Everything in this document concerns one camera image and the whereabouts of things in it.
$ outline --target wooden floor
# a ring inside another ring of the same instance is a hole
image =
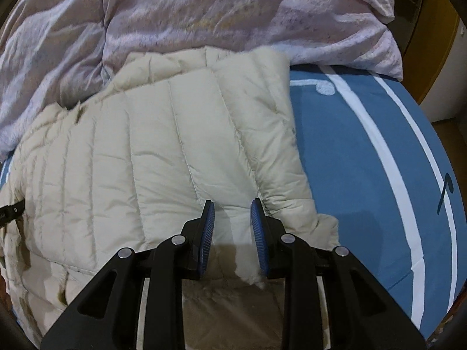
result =
[[[464,210],[467,212],[467,145],[464,137],[459,131],[455,119],[435,122],[433,127],[451,161],[452,169],[461,190]]]

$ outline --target white down jacket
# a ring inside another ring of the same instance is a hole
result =
[[[0,236],[1,273],[26,334],[39,344],[118,249],[157,246],[211,199],[207,281],[184,288],[187,345],[276,348],[281,286],[259,283],[249,222],[258,196],[309,244],[338,244],[337,221],[316,213],[300,163],[288,59],[270,48],[130,54],[85,104],[46,107],[0,192],[0,206],[26,200]]]

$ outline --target ribbed blue pad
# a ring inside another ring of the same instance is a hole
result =
[[[199,249],[199,273],[202,276],[207,269],[209,250],[211,250],[212,233],[214,232],[214,204],[211,204],[207,212],[206,224]]]
[[[267,275],[269,271],[268,246],[264,238],[264,232],[263,232],[263,228],[261,225],[261,219],[260,219],[258,207],[255,201],[251,203],[250,219],[251,219],[251,226],[253,227],[253,234],[255,236],[256,251],[258,252],[258,259],[260,261],[261,272],[264,275]]]

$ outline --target round metal rivet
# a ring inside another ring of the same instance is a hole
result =
[[[120,249],[118,252],[118,257],[125,259],[128,258],[131,255],[132,251],[128,247],[124,247],[123,249]]]
[[[295,237],[291,234],[283,234],[281,237],[281,241],[285,244],[292,244],[295,242]]]
[[[340,257],[346,257],[349,255],[349,249],[344,246],[338,246],[336,247],[336,254],[339,255]]]
[[[179,245],[185,243],[185,237],[184,236],[175,236],[172,238],[172,243],[174,245]]]

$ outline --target blue bed sheet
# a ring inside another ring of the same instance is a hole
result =
[[[328,66],[304,66],[290,78],[318,212],[339,219],[340,242],[428,337],[467,277],[461,194],[436,132],[392,79]],[[454,193],[438,215],[446,174]]]

